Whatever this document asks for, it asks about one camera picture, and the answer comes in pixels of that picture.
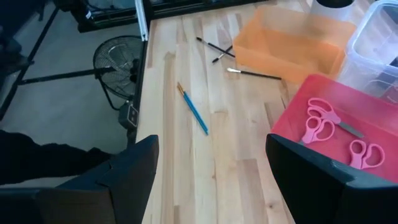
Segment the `red plastic tray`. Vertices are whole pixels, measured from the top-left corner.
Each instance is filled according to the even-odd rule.
[[[398,106],[366,95],[321,75],[310,75],[304,81],[288,108],[271,132],[299,142],[308,119],[307,101],[311,97],[323,98],[333,106],[342,121],[361,131],[367,144],[376,143],[384,148],[383,165],[364,169],[364,172],[398,182]],[[357,137],[336,126],[331,139],[306,146],[329,158],[349,164],[349,144]]]

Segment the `scissors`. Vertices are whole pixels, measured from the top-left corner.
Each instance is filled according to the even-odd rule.
[[[316,103],[316,102],[321,103],[322,106],[315,105],[314,103]],[[328,119],[328,120],[332,121],[334,124],[337,124],[344,130],[346,130],[347,132],[349,132],[359,138],[364,137],[364,135],[361,132],[357,131],[352,126],[342,122],[341,118],[336,114],[336,112],[334,111],[331,104],[329,102],[327,102],[326,100],[321,99],[321,98],[310,98],[308,100],[308,106],[309,106],[309,108],[307,110],[308,115],[318,116],[320,119]]]
[[[330,134],[325,138],[318,138],[319,133],[323,131],[326,124],[330,124],[331,126]],[[330,139],[334,132],[335,124],[332,121],[328,119],[321,119],[316,116],[311,116],[309,117],[309,119],[307,119],[307,122],[305,123],[305,134],[301,138],[299,144],[304,145],[315,141],[326,141]]]
[[[355,144],[359,144],[359,150],[357,147],[354,147]],[[372,156],[374,150],[379,151],[381,158],[377,164],[369,165],[366,160]],[[379,146],[378,144],[370,144],[368,147],[366,147],[366,143],[361,140],[352,141],[349,144],[349,151],[351,153],[351,163],[349,165],[357,169],[378,167],[384,162],[384,159],[386,158],[384,150],[381,146]]]

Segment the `wood grain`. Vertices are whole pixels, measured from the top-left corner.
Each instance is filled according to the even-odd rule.
[[[312,0],[266,1],[151,22],[137,140],[159,135],[159,163],[143,223],[294,223],[272,176],[266,135],[294,97],[286,81],[226,72],[227,48],[260,5],[309,11]],[[358,23],[368,0],[355,1]],[[205,136],[180,82],[209,128]]]

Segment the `floor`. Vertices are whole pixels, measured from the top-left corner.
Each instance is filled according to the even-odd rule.
[[[44,21],[33,17],[15,36],[24,55],[29,55],[53,10],[54,5],[49,4]],[[96,48],[119,35],[139,35],[137,24],[80,34],[72,15],[59,11],[24,79],[92,69]],[[1,103],[16,77],[17,73],[8,78],[0,93]],[[123,103],[111,97],[116,105]],[[24,133],[39,144],[55,142],[84,150],[98,147],[111,153],[122,151],[127,141],[118,113],[108,105],[93,75],[20,86],[0,128]],[[64,181],[31,180],[17,186],[54,187]]]
[[[294,222],[264,148],[298,85],[228,73],[244,67],[228,56],[212,65],[220,53],[195,37],[226,49],[259,5],[308,12],[311,3],[271,0],[151,22],[137,140],[158,134],[160,155],[143,223]],[[351,20],[357,24],[368,7],[357,0]]]

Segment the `fan grille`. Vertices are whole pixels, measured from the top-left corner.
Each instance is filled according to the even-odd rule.
[[[130,100],[136,84],[131,81],[133,60],[141,61],[142,41],[140,37],[125,35],[103,42],[95,51],[95,69],[113,68],[113,72],[100,73],[105,87],[113,94]]]

